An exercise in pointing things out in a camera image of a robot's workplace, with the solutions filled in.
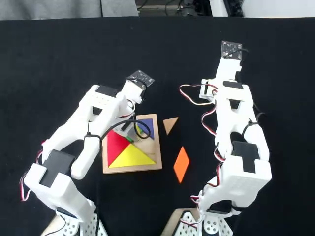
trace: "blue triangle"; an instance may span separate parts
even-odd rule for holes
[[[154,139],[153,120],[152,120],[152,119],[140,119],[140,121],[142,121],[143,123],[145,123],[145,124],[149,127],[149,129],[150,129],[150,131],[151,131],[150,137],[151,137],[152,139]],[[148,131],[147,131],[147,128],[146,128],[146,127],[144,127],[144,126],[143,126],[142,124],[140,124],[140,123],[137,123],[137,125],[138,125],[138,127],[139,127],[144,133],[148,134]]]

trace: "tangram puzzle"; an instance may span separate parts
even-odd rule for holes
[[[156,114],[137,116],[151,131],[147,139],[131,143],[114,131],[103,140],[103,173],[120,173],[162,169]],[[147,132],[137,125],[139,133]]]

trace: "black surface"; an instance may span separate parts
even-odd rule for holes
[[[40,184],[51,187],[58,173],[71,176],[71,165],[75,156],[62,151],[52,150],[43,166],[47,168]]]
[[[214,77],[222,40],[250,50],[242,83],[267,114],[259,121],[273,175],[243,211],[236,235],[314,235],[315,50],[309,46],[314,25],[315,19],[307,18],[0,22],[1,235],[44,230],[54,212],[33,193],[20,202],[20,176],[35,161],[41,141],[66,122],[91,85],[118,88],[137,69],[156,80],[137,113],[157,113],[163,169],[103,176],[101,218],[110,236],[153,236],[174,209],[193,207],[190,194],[215,175],[217,161],[214,139],[200,124],[208,108],[190,104],[178,86]],[[190,93],[197,97],[199,91]],[[180,140],[166,136],[162,123],[177,116]],[[205,122],[215,127],[215,115]],[[173,171],[180,145],[190,158],[182,184]],[[93,201],[96,170],[100,167],[93,165],[75,181]]]

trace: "yellow triangle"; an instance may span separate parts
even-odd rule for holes
[[[178,120],[178,117],[163,120],[167,135],[169,134],[171,129],[174,127],[177,120]]]
[[[134,145],[129,144],[125,150],[113,161],[109,168],[126,166],[154,165],[155,162],[147,157],[142,151]]]

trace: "wooden frame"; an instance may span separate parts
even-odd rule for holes
[[[156,114],[149,115],[138,115],[137,119],[152,119],[153,130],[154,130],[154,143],[155,143],[155,164],[154,165],[142,165],[142,166],[128,166],[128,167],[117,167],[108,168],[107,161],[107,137],[103,139],[103,173],[122,173],[122,172],[133,172],[133,171],[149,171],[149,170],[160,170],[162,169],[161,150],[159,145],[159,134],[158,134],[158,118]]]

